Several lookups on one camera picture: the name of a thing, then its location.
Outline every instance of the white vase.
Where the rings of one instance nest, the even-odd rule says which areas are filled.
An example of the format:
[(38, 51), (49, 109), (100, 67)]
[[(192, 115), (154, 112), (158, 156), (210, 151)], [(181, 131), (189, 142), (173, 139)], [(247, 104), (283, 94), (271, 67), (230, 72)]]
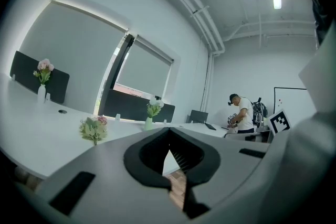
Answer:
[(145, 122), (145, 131), (149, 131), (152, 129), (152, 123), (153, 123), (153, 119), (147, 117), (146, 122)]
[(37, 103), (43, 104), (46, 98), (46, 87), (41, 84), (37, 91)]

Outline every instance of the wooden floor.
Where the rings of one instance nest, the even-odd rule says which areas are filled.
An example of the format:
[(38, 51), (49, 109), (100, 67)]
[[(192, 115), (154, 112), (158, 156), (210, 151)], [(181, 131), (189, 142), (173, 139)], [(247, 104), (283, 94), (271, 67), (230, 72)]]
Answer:
[(180, 169), (169, 175), (166, 175), (165, 177), (168, 178), (172, 183), (172, 191), (169, 193), (170, 198), (182, 210), (186, 187), (185, 174)]

